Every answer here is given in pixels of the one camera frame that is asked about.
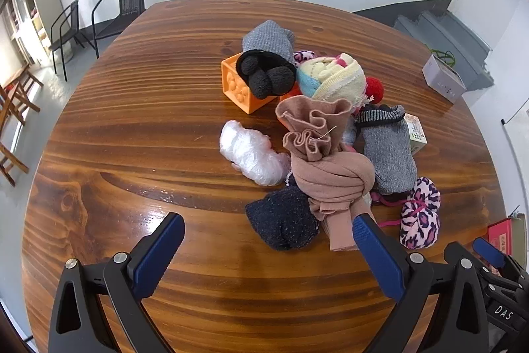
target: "pile of clothing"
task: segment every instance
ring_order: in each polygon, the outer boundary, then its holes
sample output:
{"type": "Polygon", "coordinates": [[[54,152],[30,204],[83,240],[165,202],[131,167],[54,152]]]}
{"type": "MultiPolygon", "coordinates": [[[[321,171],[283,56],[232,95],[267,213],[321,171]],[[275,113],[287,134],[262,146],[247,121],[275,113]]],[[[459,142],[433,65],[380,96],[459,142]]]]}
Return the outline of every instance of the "pile of clothing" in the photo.
{"type": "Polygon", "coordinates": [[[294,52],[294,34],[267,21],[243,39],[237,72],[261,99],[282,96],[277,119],[291,157],[286,186],[246,206],[248,219],[275,250],[308,245],[321,226],[333,251],[356,250],[353,219],[375,219],[371,205],[401,207],[400,242],[429,247],[438,238],[440,193],[417,178],[402,105],[379,105],[384,89],[349,54],[294,52]],[[363,154],[353,148],[362,136],[363,154]]]}

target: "pink string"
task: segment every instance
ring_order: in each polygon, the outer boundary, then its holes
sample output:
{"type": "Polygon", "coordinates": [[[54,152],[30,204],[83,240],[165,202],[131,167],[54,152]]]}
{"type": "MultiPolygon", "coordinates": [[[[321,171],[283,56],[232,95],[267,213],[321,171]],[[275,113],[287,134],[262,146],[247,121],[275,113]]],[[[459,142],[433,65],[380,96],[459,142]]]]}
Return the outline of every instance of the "pink string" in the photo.
{"type": "MultiPolygon", "coordinates": [[[[421,200],[416,200],[416,199],[403,199],[403,200],[398,200],[396,202],[388,202],[382,196],[380,196],[379,193],[371,193],[371,198],[373,200],[377,200],[381,202],[387,207],[397,207],[399,205],[404,205],[406,202],[410,202],[411,204],[416,204],[417,209],[413,210],[413,212],[411,214],[408,214],[406,217],[413,217],[422,209],[428,208],[428,206],[424,202],[422,202],[421,200]]],[[[385,226],[398,226],[400,225],[400,221],[401,220],[388,220],[387,222],[378,223],[378,226],[379,228],[384,228],[385,226]]]]}

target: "blue gripper pad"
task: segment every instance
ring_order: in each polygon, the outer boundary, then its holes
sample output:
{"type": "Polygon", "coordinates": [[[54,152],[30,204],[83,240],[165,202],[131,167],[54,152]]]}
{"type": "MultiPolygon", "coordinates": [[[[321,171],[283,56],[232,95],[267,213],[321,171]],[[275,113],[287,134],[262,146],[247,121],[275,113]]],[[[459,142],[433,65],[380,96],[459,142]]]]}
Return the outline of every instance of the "blue gripper pad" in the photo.
{"type": "Polygon", "coordinates": [[[154,293],[183,241],[185,230],[182,216],[169,213],[155,231],[143,237],[131,251],[127,271],[137,300],[154,293]]]}
{"type": "Polygon", "coordinates": [[[472,243],[472,249],[487,262],[489,262],[493,267],[504,267],[505,255],[483,238],[476,238],[472,243]]]}
{"type": "Polygon", "coordinates": [[[363,218],[363,215],[354,218],[354,240],[384,295],[398,302],[405,291],[403,273],[389,251],[369,227],[367,218],[372,220],[368,215],[366,218],[363,218]]]}

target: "gray floor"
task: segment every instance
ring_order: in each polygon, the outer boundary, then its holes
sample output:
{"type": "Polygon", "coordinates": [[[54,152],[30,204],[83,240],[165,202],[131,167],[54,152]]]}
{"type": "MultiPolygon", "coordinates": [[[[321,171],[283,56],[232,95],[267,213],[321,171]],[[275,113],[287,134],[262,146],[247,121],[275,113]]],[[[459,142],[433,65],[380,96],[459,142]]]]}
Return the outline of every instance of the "gray floor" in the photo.
{"type": "MultiPolygon", "coordinates": [[[[102,40],[99,43],[100,52],[112,40],[102,40]]],[[[95,60],[95,52],[90,47],[84,50],[76,47],[75,55],[66,63],[68,82],[64,81],[62,67],[58,67],[58,75],[54,74],[53,67],[39,69],[36,76],[44,83],[44,87],[34,85],[30,97],[41,111],[28,110],[26,124],[22,128],[17,128],[18,121],[11,117],[0,137],[6,147],[14,147],[14,154],[29,168],[29,174],[17,168],[12,169],[12,176],[17,183],[15,188],[0,175],[0,298],[26,336],[31,334],[31,329],[22,289],[21,248],[27,200],[51,131],[66,102],[95,60]]]]}

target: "white box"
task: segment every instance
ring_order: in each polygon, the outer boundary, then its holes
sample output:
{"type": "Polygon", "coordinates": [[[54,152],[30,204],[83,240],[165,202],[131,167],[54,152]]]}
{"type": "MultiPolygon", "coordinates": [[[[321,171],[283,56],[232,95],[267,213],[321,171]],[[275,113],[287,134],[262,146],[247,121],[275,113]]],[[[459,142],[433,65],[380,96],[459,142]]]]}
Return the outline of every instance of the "white box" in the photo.
{"type": "Polygon", "coordinates": [[[427,137],[424,135],[423,127],[418,117],[406,113],[404,120],[408,124],[409,130],[409,146],[412,154],[417,153],[422,147],[428,144],[427,137]]]}
{"type": "Polygon", "coordinates": [[[451,103],[467,91],[459,74],[433,54],[423,66],[423,75],[427,84],[451,103]]]}

